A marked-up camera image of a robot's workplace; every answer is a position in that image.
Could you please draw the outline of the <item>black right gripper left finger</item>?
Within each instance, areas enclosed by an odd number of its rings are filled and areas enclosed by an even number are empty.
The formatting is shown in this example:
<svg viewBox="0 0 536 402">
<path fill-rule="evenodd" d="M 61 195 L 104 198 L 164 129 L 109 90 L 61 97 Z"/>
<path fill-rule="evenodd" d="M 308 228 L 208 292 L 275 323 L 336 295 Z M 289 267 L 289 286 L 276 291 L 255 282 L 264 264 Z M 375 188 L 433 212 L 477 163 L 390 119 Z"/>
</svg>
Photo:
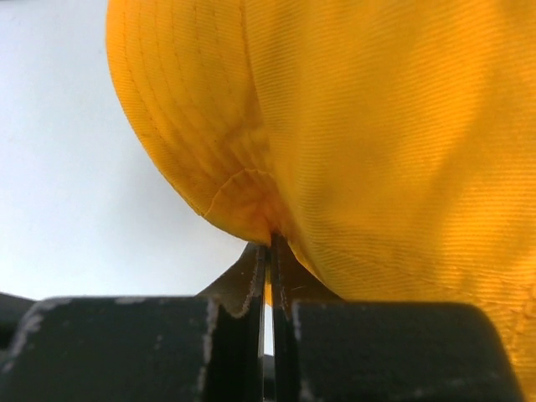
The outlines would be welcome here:
<svg viewBox="0 0 536 402">
<path fill-rule="evenodd" d="M 260 401 L 265 248 L 197 296 L 35 302 L 1 360 L 4 401 Z"/>
</svg>

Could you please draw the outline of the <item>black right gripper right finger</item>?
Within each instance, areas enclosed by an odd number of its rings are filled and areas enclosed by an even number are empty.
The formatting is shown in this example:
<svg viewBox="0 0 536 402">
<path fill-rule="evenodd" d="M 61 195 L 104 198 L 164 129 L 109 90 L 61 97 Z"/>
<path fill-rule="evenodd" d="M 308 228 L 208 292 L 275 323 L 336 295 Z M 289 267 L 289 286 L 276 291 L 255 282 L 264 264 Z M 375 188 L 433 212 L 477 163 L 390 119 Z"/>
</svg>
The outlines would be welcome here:
<svg viewBox="0 0 536 402">
<path fill-rule="evenodd" d="M 520 401 L 489 318 L 451 302 L 344 301 L 270 248 L 279 401 Z"/>
</svg>

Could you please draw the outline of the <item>yellow bucket hat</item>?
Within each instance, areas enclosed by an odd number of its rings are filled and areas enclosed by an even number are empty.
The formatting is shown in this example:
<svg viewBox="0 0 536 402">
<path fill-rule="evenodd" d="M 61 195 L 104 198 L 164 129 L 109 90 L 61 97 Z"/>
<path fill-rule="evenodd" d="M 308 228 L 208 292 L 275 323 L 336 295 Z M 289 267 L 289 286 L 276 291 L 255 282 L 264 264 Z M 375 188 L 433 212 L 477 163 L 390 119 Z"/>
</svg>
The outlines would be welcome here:
<svg viewBox="0 0 536 402">
<path fill-rule="evenodd" d="M 345 299 L 480 307 L 534 400 L 534 2 L 111 1 L 106 47 L 197 214 Z"/>
</svg>

